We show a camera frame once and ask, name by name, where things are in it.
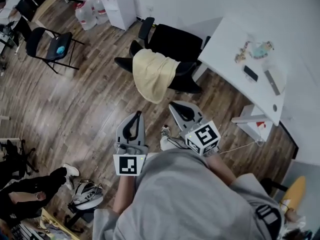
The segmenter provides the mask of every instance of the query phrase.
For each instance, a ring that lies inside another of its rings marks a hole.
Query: blue object
[[[56,50],[56,53],[57,54],[63,54],[65,51],[65,47],[64,46],[60,46],[57,50]]]

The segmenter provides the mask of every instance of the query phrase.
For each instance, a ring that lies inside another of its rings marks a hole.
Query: white cabinet
[[[102,0],[112,26],[127,30],[136,20],[134,0]]]

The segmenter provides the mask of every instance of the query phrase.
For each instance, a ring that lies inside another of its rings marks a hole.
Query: gray shirt
[[[95,211],[94,240],[271,240],[255,210],[279,206],[253,174],[228,187],[202,157],[171,149],[147,160],[135,187],[120,216]]]

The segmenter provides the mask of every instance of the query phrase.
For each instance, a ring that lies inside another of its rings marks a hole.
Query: chair seat
[[[45,59],[48,61],[56,61],[66,57],[70,43],[71,43],[71,39],[72,39],[71,32],[67,32],[52,38]],[[57,50],[59,47],[64,47],[64,51],[58,54]]]
[[[203,40],[191,33],[159,24],[151,37],[149,48],[177,62],[196,62]]]

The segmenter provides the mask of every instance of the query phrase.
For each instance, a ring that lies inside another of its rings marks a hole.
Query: smartphone
[[[249,67],[247,66],[244,66],[244,69],[243,69],[244,73],[246,73],[252,80],[254,80],[255,82],[258,81],[258,75],[253,72]]]

